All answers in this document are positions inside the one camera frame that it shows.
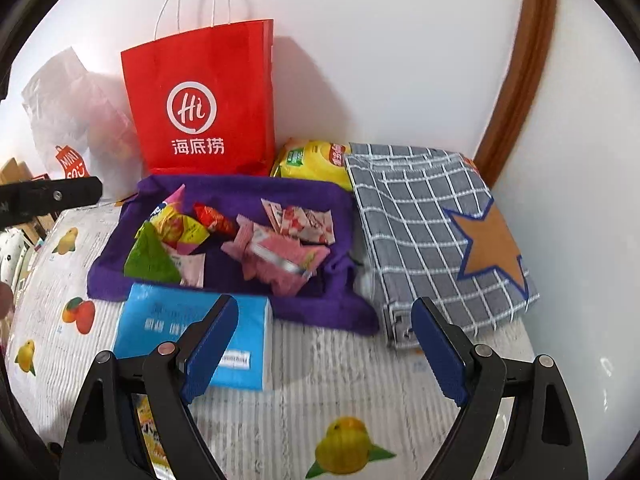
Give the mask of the left hand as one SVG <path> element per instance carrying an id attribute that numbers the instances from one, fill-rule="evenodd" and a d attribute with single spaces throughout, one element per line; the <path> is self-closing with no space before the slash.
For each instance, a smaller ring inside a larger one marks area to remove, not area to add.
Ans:
<path id="1" fill-rule="evenodd" d="M 0 320 L 4 320 L 14 311 L 14 295 L 11 287 L 0 282 Z"/>

